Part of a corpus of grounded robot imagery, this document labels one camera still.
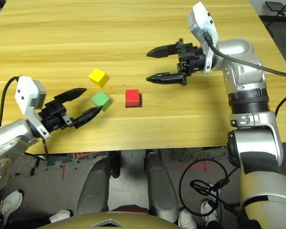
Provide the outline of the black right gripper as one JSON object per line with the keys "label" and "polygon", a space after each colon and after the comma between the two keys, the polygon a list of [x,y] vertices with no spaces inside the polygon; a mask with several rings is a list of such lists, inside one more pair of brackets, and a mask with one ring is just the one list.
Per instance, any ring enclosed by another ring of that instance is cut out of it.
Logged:
{"label": "black right gripper", "polygon": [[151,58],[164,58],[170,55],[178,55],[178,73],[157,73],[146,78],[146,81],[156,84],[180,84],[187,85],[186,75],[197,71],[203,71],[205,67],[205,54],[201,47],[192,43],[184,43],[180,38],[176,44],[155,47],[146,56]]}

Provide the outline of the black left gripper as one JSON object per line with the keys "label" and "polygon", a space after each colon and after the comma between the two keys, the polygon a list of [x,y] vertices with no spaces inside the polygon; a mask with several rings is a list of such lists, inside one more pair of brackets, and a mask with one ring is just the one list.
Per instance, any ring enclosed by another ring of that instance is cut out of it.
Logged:
{"label": "black left gripper", "polygon": [[96,106],[83,112],[81,116],[73,119],[73,121],[71,120],[66,114],[66,108],[62,103],[72,101],[86,91],[86,88],[74,88],[55,96],[53,101],[45,104],[45,107],[39,112],[39,116],[41,117],[41,123],[48,132],[72,126],[78,129],[90,122],[102,110],[102,106]]}

